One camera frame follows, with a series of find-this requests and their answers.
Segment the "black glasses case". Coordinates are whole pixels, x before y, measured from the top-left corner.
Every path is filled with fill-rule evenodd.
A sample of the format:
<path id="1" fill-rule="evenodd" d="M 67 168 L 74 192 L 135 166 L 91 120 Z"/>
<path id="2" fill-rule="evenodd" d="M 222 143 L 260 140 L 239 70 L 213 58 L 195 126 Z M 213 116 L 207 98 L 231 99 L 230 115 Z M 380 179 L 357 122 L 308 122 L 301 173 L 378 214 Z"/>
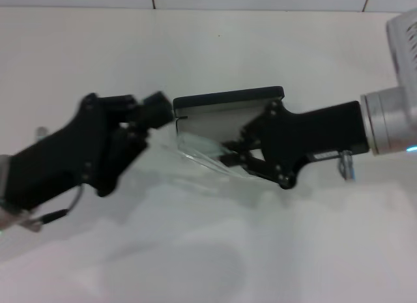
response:
<path id="1" fill-rule="evenodd" d="M 177 146 L 213 154 L 223 142 L 236 140 L 270 101 L 284 97 L 283 87 L 269 86 L 175 98 Z"/>

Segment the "clear white glasses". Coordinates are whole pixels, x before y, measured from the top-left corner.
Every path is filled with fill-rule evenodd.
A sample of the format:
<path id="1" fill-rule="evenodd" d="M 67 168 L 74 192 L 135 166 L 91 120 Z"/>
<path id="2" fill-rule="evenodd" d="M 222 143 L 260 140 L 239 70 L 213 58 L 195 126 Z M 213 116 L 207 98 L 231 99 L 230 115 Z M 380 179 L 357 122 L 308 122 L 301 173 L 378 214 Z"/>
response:
<path id="1" fill-rule="evenodd" d="M 222 156 L 233 156 L 235 153 L 212 139 L 180 132 L 176 134 L 172 142 L 160 142 L 160 146 L 183 160 L 189 160 L 220 175 L 241 180 L 260 180 L 259 177 L 245 172 L 240 165 L 238 168 L 232 168 L 222 163 L 220 160 Z"/>

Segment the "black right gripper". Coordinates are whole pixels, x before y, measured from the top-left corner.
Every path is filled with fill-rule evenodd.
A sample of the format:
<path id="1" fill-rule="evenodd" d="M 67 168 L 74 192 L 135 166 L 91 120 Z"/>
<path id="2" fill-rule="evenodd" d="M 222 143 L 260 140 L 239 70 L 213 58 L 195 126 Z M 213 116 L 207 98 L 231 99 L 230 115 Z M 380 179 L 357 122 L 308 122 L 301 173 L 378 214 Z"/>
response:
<path id="1" fill-rule="evenodd" d="M 279 184 L 296 186 L 301 169 L 312 163 L 369 152 L 359 102 L 352 101 L 305 113 L 292 113 L 282 103 L 270 111 L 270 102 L 240 127 L 238 137 L 223 147 L 252 147 L 260 141 L 264 160 L 249 153 L 221 156 L 226 167 L 240 166 L 246 173 Z"/>

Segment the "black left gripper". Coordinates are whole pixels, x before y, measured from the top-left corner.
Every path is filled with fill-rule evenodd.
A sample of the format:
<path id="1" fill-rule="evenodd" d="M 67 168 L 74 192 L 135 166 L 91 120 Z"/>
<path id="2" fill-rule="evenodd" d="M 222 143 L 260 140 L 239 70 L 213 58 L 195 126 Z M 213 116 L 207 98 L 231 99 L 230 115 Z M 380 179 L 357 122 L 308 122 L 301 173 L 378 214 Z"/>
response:
<path id="1" fill-rule="evenodd" d="M 6 206 L 31 210 L 82 184 L 105 197 L 148 136 L 148 98 L 88 94 L 64 127 L 9 158 Z"/>

